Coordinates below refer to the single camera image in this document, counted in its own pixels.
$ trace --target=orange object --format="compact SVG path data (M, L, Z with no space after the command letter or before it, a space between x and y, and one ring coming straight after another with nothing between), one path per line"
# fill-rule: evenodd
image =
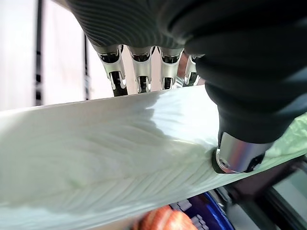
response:
M197 230L191 219L183 212L169 206L153 210L134 224L133 230Z

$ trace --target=black metal bar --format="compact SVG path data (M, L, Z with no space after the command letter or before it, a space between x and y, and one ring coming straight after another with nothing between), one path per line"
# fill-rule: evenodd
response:
M85 99L90 99L90 76L88 75L87 69L87 38L84 34L84 88L85 88Z
M255 202L281 230L307 229L304 219L275 189L257 197Z
M35 105L42 105L42 72L41 72L41 50L42 50L42 18L43 0L37 1L36 22L36 61L35 61Z

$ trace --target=white cloth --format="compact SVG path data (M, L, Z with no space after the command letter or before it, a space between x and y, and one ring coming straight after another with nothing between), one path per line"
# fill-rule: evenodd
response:
M104 225L307 151L305 114L256 172L216 174L218 122L204 86L2 112L0 229Z

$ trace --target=blue object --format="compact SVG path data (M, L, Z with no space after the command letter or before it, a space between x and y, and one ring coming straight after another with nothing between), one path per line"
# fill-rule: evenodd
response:
M187 214L198 230L235 230L216 201L207 192L170 206Z

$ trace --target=robotic hand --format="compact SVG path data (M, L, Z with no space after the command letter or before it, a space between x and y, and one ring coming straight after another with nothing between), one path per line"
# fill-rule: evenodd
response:
M190 54L185 85L198 75L204 78L219 110L219 144L212 158L218 173L254 170L307 111L307 1L67 2L100 57L119 54L106 47L130 46L139 92L150 90L146 62L152 46L160 47L162 89L174 84L182 49ZM113 67L106 68L119 73L109 75L113 89L116 84L124 89L124 71Z

